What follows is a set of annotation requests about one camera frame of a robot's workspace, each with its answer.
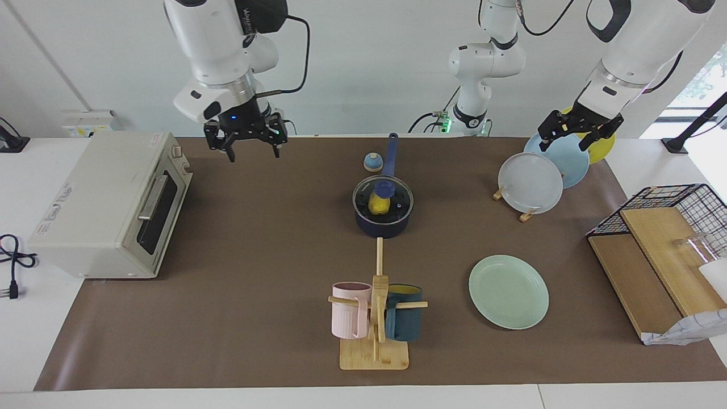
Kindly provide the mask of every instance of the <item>wall outlet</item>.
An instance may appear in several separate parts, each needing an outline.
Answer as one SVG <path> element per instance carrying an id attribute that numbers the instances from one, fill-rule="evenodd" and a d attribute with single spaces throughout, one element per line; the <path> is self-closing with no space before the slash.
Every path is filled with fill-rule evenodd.
<path id="1" fill-rule="evenodd" d="M 71 138 L 90 138 L 102 130 L 122 130 L 111 111 L 63 111 L 63 132 Z"/>

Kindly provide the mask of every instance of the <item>wooden dowel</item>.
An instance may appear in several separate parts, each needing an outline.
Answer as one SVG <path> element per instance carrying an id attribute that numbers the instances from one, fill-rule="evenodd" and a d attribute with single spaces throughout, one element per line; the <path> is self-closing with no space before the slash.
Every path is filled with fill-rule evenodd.
<path id="1" fill-rule="evenodd" d="M 376 302 L 376 324 L 379 327 L 379 342 L 384 342 L 386 341 L 386 332 L 384 327 L 384 310 L 386 309 L 386 300 L 382 296 L 379 296 L 376 299 Z"/>
<path id="2" fill-rule="evenodd" d="M 376 275 L 384 274 L 384 238 L 376 238 Z"/>
<path id="3" fill-rule="evenodd" d="M 381 357 L 379 356 L 379 339 L 377 337 L 374 337 L 374 361 L 379 362 Z"/>
<path id="4" fill-rule="evenodd" d="M 348 298 L 338 298 L 334 297 L 333 295 L 328 296 L 328 302 L 345 304 L 347 306 L 358 306 L 358 301 L 356 300 L 349 300 Z M 396 304 L 396 309 L 427 308 L 428 306 L 429 302 L 427 301 L 412 301 L 410 303 L 398 303 Z"/>
<path id="5" fill-rule="evenodd" d="M 411 303 L 398 303 L 396 309 L 427 308 L 428 306 L 427 301 L 412 301 Z"/>

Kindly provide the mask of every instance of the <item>white plate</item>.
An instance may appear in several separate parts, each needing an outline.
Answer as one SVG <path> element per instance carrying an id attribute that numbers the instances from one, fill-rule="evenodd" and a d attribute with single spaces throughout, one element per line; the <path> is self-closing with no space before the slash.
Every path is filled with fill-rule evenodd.
<path id="1" fill-rule="evenodd" d="M 563 194 L 563 178 L 550 159 L 523 152 L 512 155 L 500 167 L 497 185 L 515 210 L 533 215 L 553 209 Z"/>

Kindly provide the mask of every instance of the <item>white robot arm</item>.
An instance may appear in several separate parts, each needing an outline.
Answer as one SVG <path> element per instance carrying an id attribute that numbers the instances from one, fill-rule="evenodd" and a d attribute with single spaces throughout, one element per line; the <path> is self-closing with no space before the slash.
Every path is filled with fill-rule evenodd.
<path id="1" fill-rule="evenodd" d="M 174 99 L 177 109 L 204 124 L 210 149 L 231 162 L 232 143 L 242 139 L 263 140 L 279 156 L 287 142 L 283 118 L 260 96 L 253 75 L 278 63 L 275 44 L 261 33 L 283 25 L 286 1 L 164 0 L 164 11 L 192 65 L 193 78 Z"/>
<path id="2" fill-rule="evenodd" d="M 461 85 L 457 103 L 448 112 L 450 132 L 479 134 L 492 96 L 483 80 L 514 76 L 525 66 L 525 52 L 518 44 L 515 0 L 485 1 L 481 25 L 490 35 L 489 43 L 466 44 L 449 55 L 449 70 Z"/>
<path id="3" fill-rule="evenodd" d="M 587 132 L 585 151 L 610 138 L 623 122 L 621 110 L 643 94 L 661 69 L 690 42 L 709 17 L 715 0 L 609 0 L 613 15 L 604 28 L 591 31 L 608 43 L 576 98 L 573 109 L 553 111 L 538 127 L 545 151 L 573 132 Z"/>

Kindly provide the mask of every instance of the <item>oven knob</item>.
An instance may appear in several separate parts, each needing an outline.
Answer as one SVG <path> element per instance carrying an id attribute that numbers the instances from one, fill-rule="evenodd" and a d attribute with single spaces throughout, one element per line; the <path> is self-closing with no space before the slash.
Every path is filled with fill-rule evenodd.
<path id="1" fill-rule="evenodd" d="M 182 157 L 182 147 L 179 145 L 172 146 L 172 158 L 179 159 Z"/>

